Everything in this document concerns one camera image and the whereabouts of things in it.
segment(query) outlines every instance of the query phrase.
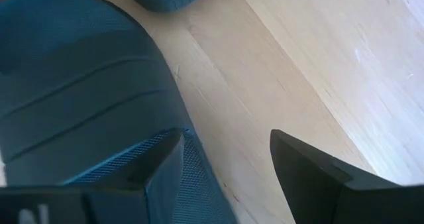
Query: wooden floor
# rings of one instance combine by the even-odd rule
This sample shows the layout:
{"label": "wooden floor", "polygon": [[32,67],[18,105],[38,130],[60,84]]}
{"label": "wooden floor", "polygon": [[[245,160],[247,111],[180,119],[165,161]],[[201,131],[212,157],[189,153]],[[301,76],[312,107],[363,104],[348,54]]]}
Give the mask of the wooden floor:
{"label": "wooden floor", "polygon": [[424,182],[424,0],[110,0],[151,34],[241,223],[293,223],[281,129],[399,184]]}

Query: wood grain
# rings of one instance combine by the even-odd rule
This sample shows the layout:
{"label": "wood grain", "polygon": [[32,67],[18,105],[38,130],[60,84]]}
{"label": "wood grain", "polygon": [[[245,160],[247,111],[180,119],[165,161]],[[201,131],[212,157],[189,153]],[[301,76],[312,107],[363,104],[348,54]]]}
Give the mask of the wood grain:
{"label": "wood grain", "polygon": [[424,182],[422,0],[198,0],[169,15],[109,1],[164,53],[241,223],[293,223],[271,129]]}

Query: textured mesh surface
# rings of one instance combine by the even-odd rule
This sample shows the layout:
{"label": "textured mesh surface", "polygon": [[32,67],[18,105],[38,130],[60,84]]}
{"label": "textured mesh surface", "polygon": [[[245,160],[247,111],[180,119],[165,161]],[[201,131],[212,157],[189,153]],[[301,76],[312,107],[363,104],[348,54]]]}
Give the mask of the textured mesh surface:
{"label": "textured mesh surface", "polygon": [[[5,49],[3,53],[8,54],[2,62],[25,65],[25,69],[34,69],[34,61],[43,59],[50,50],[86,36],[111,30],[135,30],[145,33],[142,27],[121,10],[102,0],[7,0],[0,3],[0,11],[3,17],[11,18],[0,20],[0,27],[8,29],[3,33],[6,41],[11,43],[2,46]],[[140,41],[143,42],[151,44],[148,36]],[[125,45],[142,47],[139,44]],[[148,48],[154,50],[154,44],[143,46],[145,50]],[[173,223],[236,223],[231,207],[211,171],[197,136],[191,131],[186,131],[184,137],[183,176]],[[87,167],[87,171],[65,184],[95,182],[124,166],[162,138],[163,135],[158,135],[127,147],[96,166]]]}

